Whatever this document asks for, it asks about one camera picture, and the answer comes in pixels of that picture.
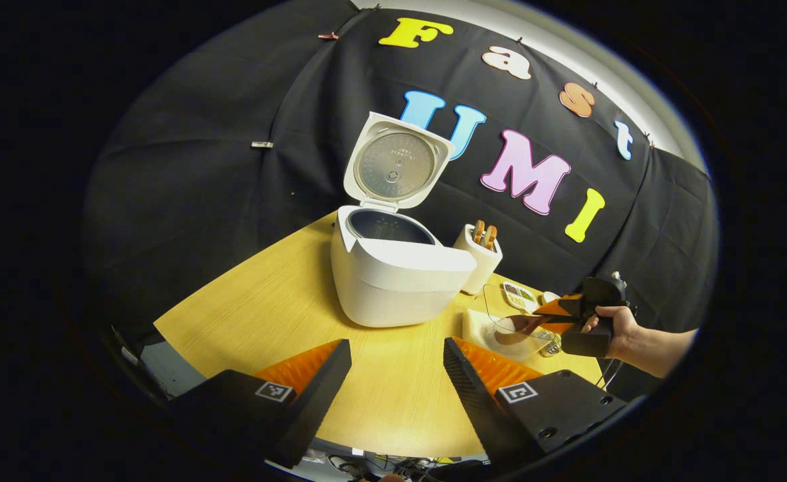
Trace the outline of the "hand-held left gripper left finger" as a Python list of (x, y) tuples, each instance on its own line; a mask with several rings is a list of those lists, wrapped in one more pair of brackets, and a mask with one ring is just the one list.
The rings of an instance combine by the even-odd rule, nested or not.
[(304, 457), (351, 369), (347, 339), (252, 375), (222, 370), (168, 403), (195, 445), (231, 469), (290, 469)]

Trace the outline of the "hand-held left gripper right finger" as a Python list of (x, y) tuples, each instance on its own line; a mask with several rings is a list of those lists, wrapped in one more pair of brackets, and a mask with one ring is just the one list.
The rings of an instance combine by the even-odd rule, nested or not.
[(541, 374), (458, 337), (444, 340), (443, 364), (498, 469), (534, 463), (583, 442), (628, 406), (571, 370)]

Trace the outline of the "brown wooden spoon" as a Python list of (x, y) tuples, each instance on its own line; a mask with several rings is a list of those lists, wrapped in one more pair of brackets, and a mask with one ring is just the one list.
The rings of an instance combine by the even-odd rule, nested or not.
[(507, 317), (497, 319), (495, 325), (500, 327), (501, 330), (507, 330), (507, 332), (531, 335), (535, 330), (542, 329), (541, 323), (543, 321), (568, 320), (564, 317), (553, 317), (553, 315), (507, 315)]

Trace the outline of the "clear container of rice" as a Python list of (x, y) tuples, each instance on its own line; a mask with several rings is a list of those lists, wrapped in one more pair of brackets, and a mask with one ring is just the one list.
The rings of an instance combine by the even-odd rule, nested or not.
[(524, 362), (539, 353), (549, 331), (537, 329), (531, 335), (507, 332), (495, 325), (507, 315), (530, 315), (507, 304), (501, 284), (485, 285), (462, 315), (462, 337), (470, 343), (494, 351), (507, 359)]

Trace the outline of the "white rice cooker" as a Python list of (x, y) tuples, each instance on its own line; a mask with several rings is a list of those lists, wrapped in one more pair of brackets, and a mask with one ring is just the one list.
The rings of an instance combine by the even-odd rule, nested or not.
[(406, 211), (434, 189), (454, 145), (412, 123), (370, 112), (345, 168), (353, 200), (338, 208), (331, 240), (335, 289), (344, 314), (364, 327), (433, 320), (476, 268)]

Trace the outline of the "white divided bean dish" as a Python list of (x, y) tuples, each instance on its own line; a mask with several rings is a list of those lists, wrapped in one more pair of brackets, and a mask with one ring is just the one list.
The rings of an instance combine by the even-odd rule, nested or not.
[(521, 309), (527, 314), (532, 314), (539, 308), (537, 297), (529, 289), (512, 282), (503, 282), (501, 288), (510, 306)]

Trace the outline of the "white toaster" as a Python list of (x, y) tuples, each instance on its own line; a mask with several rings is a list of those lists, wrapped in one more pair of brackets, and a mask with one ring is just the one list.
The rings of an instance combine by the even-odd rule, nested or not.
[(471, 241), (471, 232), (473, 229), (473, 224), (466, 224), (454, 243), (454, 249), (466, 251), (470, 254), (471, 260), (475, 262), (475, 266), (470, 272), (466, 282), (464, 282), (464, 286), (460, 288), (461, 292), (466, 294), (477, 294), (481, 292), (483, 286), (487, 283), (489, 277), (491, 277), (492, 273), (503, 259), (503, 251), (501, 250), (499, 241), (495, 239), (494, 250), (486, 250), (481, 244), (477, 245)]

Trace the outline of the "black backdrop cloth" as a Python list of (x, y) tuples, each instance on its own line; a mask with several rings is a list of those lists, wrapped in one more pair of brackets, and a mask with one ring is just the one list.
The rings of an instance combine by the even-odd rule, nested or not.
[[(335, 41), (318, 39), (335, 31)], [(343, 177), (370, 112), (454, 143), (407, 210), (445, 245), (482, 218), (498, 272), (570, 293), (618, 271), (638, 322), (699, 327), (717, 278), (711, 178), (651, 146), (604, 89), (455, 17), (287, 0), (207, 41), (149, 86), (94, 166), (84, 260), (125, 335), (233, 266), (351, 203)], [(252, 149), (273, 141), (273, 149)]]

